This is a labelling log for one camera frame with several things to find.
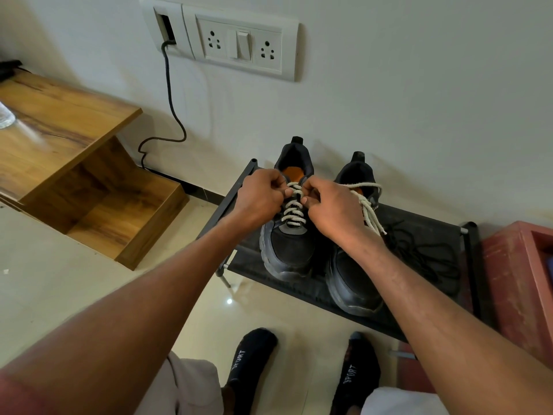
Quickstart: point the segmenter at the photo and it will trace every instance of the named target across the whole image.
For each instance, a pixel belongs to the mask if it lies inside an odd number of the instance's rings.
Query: beige tile floor
[[[136,271],[8,207],[0,209],[0,366],[93,301],[190,243],[215,205],[191,198]],[[271,329],[279,345],[262,377],[257,414],[328,413],[351,332],[366,332],[382,367],[381,385],[395,384],[396,341],[267,286],[226,272],[200,296],[174,351],[212,361],[225,383],[238,342]]]

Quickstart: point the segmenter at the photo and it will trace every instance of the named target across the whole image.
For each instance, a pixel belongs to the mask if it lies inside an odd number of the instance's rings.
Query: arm
[[[553,413],[553,372],[401,263],[364,227],[349,190],[313,176],[317,228],[370,276],[450,413]]]
[[[213,272],[278,212],[291,193],[286,188],[273,169],[248,176],[234,210],[216,227],[65,322],[3,373],[58,414],[133,413]]]

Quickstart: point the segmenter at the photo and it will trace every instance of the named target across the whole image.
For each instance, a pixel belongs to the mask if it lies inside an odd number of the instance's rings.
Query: shoe insole
[[[301,167],[290,166],[282,171],[288,176],[290,182],[299,182],[304,177],[304,171]]]

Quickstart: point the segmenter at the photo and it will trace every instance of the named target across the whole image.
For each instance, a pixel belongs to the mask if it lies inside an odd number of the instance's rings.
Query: black shoe
[[[330,415],[345,415],[352,406],[362,408],[379,381],[380,366],[373,346],[361,332],[354,332],[349,337]]]
[[[309,151],[303,142],[301,137],[293,137],[275,164],[288,186],[296,189],[314,173]],[[315,253],[316,232],[307,209],[300,203],[300,195],[292,195],[273,220],[261,228],[259,247],[267,271],[281,281],[297,282],[308,278]]]
[[[277,337],[265,328],[252,330],[240,341],[227,380],[234,391],[234,415],[250,413],[259,377],[277,343]]]
[[[351,162],[343,167],[335,182],[342,185],[374,183],[373,169],[365,163],[364,153],[353,153]],[[373,208],[378,206],[377,188],[364,186],[357,189],[358,193],[369,200]],[[344,312],[356,316],[369,316],[382,307],[382,297],[369,276],[335,243],[329,246],[325,275],[332,299]]]

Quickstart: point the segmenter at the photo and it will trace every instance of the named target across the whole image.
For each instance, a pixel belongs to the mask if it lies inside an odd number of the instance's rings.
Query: person's right arm
[[[322,234],[370,276],[452,414],[553,414],[553,371],[395,257],[348,188],[312,176],[302,201]]]

